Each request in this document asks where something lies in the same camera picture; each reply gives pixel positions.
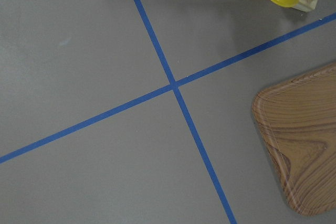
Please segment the wooden brown tray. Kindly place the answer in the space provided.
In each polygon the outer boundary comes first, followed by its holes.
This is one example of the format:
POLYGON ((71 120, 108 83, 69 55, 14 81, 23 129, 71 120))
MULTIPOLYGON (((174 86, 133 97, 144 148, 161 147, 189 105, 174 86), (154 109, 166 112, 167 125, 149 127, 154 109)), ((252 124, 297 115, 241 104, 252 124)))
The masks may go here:
POLYGON ((335 63, 261 90, 252 112, 289 206, 335 208, 335 63))

